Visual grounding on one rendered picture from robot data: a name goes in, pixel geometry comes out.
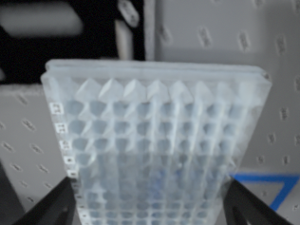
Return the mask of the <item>clear well plate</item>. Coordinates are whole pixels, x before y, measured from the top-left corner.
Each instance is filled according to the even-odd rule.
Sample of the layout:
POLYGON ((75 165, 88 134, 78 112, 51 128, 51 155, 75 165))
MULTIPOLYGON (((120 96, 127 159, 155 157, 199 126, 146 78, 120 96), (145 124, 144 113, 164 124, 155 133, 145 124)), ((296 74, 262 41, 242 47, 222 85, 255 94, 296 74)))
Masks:
POLYGON ((46 69, 82 225, 215 225, 272 87, 266 70, 53 59, 46 69))

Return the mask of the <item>light grey base plate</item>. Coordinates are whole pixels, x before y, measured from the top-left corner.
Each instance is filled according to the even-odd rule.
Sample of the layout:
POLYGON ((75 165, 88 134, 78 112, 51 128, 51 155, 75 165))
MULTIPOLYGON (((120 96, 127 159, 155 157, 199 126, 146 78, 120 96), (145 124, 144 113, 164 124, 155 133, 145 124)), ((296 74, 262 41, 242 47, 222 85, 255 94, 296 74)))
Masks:
MULTIPOLYGON (((156 0, 156 62, 266 70, 235 176, 300 178, 300 0, 156 0)), ((0 155, 27 211, 66 177, 46 96, 0 98, 0 155)))

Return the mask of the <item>blue tape rectangle outline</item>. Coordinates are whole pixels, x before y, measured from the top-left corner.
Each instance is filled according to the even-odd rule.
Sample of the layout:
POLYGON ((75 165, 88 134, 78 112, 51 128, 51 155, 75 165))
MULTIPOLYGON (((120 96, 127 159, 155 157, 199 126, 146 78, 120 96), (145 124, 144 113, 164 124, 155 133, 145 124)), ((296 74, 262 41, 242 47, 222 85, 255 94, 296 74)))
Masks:
POLYGON ((300 182, 300 178, 262 178, 262 177, 234 177, 243 185, 262 185, 262 186, 285 186, 271 208, 278 211, 291 192, 300 182))

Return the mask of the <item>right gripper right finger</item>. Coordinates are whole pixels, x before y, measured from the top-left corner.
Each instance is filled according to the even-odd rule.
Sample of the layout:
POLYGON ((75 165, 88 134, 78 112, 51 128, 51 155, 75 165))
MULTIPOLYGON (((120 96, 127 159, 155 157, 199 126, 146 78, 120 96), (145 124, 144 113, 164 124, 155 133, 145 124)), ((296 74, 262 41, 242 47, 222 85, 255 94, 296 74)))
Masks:
POLYGON ((293 225, 236 178, 222 204, 227 225, 293 225))

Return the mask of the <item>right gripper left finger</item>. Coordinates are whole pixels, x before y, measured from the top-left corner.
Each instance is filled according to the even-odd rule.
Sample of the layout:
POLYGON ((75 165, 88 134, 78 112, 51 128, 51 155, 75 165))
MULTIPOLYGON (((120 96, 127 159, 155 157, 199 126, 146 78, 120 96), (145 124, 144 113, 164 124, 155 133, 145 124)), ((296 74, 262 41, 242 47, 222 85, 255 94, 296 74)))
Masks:
POLYGON ((66 176, 11 225, 72 225, 76 199, 66 176))

